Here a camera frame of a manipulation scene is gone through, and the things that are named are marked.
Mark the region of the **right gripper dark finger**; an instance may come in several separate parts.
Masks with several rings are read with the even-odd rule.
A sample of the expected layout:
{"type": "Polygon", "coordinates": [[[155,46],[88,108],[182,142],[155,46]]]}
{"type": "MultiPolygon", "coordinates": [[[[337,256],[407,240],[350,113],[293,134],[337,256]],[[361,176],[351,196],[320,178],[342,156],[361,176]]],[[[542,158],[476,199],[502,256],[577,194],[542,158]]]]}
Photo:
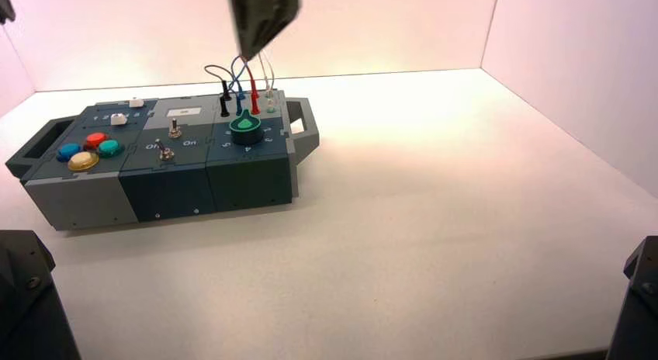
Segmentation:
{"type": "Polygon", "coordinates": [[[240,55],[251,60],[298,15],[300,0],[230,0],[240,55]]]}

